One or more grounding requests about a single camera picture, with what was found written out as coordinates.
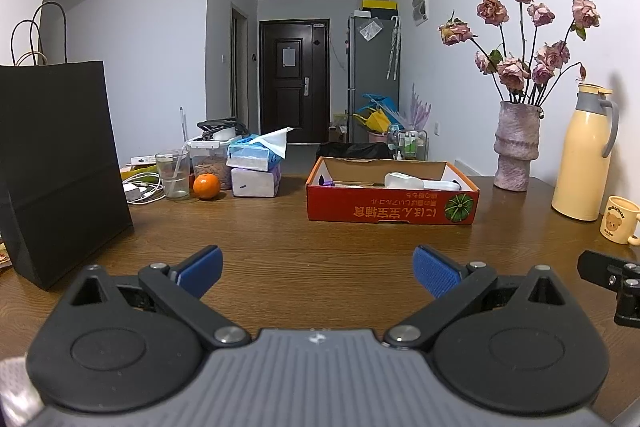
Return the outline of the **dried pink roses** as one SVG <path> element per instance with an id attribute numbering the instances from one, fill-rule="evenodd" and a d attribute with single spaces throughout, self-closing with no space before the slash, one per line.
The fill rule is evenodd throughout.
<path id="1" fill-rule="evenodd" d="M 450 15 L 439 26 L 440 41 L 444 46 L 471 43 L 474 46 L 474 64 L 480 75 L 492 80 L 501 101 L 526 104 L 541 108 L 559 80 L 570 70 L 578 70 L 578 79 L 584 81 L 587 71 L 582 62 L 570 60 L 568 39 L 576 36 L 587 39 L 587 31 L 598 28 L 601 14 L 591 0 L 572 0 L 570 23 L 564 36 L 555 42 L 539 40 L 541 28 L 555 21 L 555 12 L 539 0 L 512 0 L 518 12 L 518 44 L 508 47 L 504 28 L 511 15 L 501 0 L 480 0 L 476 16 L 487 26 L 499 31 L 499 42 L 491 48 L 478 41 L 471 25 L 457 15 Z"/>

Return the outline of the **yellow bag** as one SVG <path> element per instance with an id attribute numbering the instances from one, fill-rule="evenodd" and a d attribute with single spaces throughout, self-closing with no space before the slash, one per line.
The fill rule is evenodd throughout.
<path id="1" fill-rule="evenodd" d="M 392 124 L 382 109 L 377 108 L 373 110 L 368 107 L 369 114 L 363 116 L 360 114 L 352 115 L 358 124 L 368 129 L 369 132 L 384 134 L 388 131 L 388 128 Z"/>

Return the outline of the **yellow bear mug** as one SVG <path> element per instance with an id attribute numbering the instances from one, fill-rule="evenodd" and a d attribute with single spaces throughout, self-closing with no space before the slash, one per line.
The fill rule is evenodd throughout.
<path id="1" fill-rule="evenodd" d="M 636 228 L 639 225 L 640 207 L 622 196 L 612 195 L 605 204 L 600 233 L 608 241 L 620 245 L 640 245 Z"/>

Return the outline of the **pink textured vase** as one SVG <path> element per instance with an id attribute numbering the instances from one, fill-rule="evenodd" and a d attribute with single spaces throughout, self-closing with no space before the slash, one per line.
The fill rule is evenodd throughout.
<path id="1" fill-rule="evenodd" d="M 496 187 L 515 193 L 527 191 L 530 163 L 539 156 L 540 121 L 538 106 L 500 103 L 494 143 L 498 155 Z"/>

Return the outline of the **black paper bag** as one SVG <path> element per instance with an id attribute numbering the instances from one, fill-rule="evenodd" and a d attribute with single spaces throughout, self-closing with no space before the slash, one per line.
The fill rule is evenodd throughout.
<path id="1" fill-rule="evenodd" d="M 100 61 L 49 64 L 29 50 L 1 69 L 1 238 L 14 271 L 49 289 L 131 228 Z"/>

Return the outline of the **dark brown entrance door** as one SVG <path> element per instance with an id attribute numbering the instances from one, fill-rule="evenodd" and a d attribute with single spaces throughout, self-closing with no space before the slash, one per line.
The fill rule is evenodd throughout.
<path id="1" fill-rule="evenodd" d="M 330 123 L 330 22 L 259 24 L 260 131 L 289 127 L 288 142 L 326 141 Z"/>

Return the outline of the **clear plastic food container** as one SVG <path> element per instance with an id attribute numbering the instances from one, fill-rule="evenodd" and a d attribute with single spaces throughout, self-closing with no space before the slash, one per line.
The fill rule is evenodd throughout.
<path id="1" fill-rule="evenodd" d="M 221 191 L 232 189 L 231 168 L 227 165 L 229 145 L 238 138 L 229 140 L 190 140 L 186 145 L 195 176 L 211 173 L 218 178 Z"/>

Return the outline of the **purple tissue pack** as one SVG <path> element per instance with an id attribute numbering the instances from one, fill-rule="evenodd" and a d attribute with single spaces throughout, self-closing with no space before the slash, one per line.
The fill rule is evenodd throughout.
<path id="1" fill-rule="evenodd" d="M 275 165 L 269 171 L 232 168 L 231 181 L 234 197 L 273 198 L 279 193 L 281 167 Z"/>

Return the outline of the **yellow thermos jug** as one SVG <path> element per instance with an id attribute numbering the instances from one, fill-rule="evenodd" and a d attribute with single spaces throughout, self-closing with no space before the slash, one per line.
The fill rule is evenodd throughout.
<path id="1" fill-rule="evenodd" d="M 612 93 L 596 84 L 579 83 L 551 203 L 570 219 L 598 219 L 620 125 L 618 107 L 608 98 Z"/>

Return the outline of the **orange cardboard box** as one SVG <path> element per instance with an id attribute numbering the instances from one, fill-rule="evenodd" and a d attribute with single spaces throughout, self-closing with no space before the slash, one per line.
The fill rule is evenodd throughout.
<path id="1" fill-rule="evenodd" d="M 386 188 L 389 172 L 420 178 L 424 189 Z M 314 221 L 470 225 L 480 189 L 446 161 L 322 157 L 306 180 L 306 199 Z"/>

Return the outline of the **blue tissue pack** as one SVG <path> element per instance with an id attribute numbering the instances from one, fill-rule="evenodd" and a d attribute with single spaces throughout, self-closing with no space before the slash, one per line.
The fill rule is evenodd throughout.
<path id="1" fill-rule="evenodd" d="M 228 146 L 227 165 L 231 168 L 268 172 L 286 157 L 288 134 L 291 131 L 293 128 L 286 127 L 233 141 Z"/>

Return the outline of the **clear drinking glass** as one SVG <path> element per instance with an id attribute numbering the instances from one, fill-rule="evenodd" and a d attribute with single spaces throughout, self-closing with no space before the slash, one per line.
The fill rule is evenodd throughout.
<path id="1" fill-rule="evenodd" d="M 189 154 L 182 150 L 155 155 L 157 172 L 163 184 L 167 199 L 183 200 L 190 198 L 190 162 Z"/>

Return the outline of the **orange fruit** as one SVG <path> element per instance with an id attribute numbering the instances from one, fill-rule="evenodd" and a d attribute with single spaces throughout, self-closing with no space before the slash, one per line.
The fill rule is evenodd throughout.
<path id="1" fill-rule="evenodd" d="M 192 188 L 198 199 L 214 199 L 220 193 L 220 181 L 216 174 L 206 172 L 195 177 Z"/>

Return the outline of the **black bag on chair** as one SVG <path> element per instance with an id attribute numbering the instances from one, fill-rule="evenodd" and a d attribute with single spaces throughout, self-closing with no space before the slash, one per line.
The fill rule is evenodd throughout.
<path id="1" fill-rule="evenodd" d="M 392 159 L 393 154 L 386 143 L 326 142 L 318 146 L 316 158 L 333 157 L 343 159 Z"/>

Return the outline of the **grey refrigerator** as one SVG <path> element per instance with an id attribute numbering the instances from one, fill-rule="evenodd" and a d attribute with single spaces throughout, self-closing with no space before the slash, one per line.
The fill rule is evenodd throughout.
<path id="1" fill-rule="evenodd" d="M 352 16 L 347 28 L 347 141 L 366 143 L 368 130 L 356 115 L 366 113 L 370 95 L 388 98 L 389 108 L 398 106 L 398 18 Z"/>

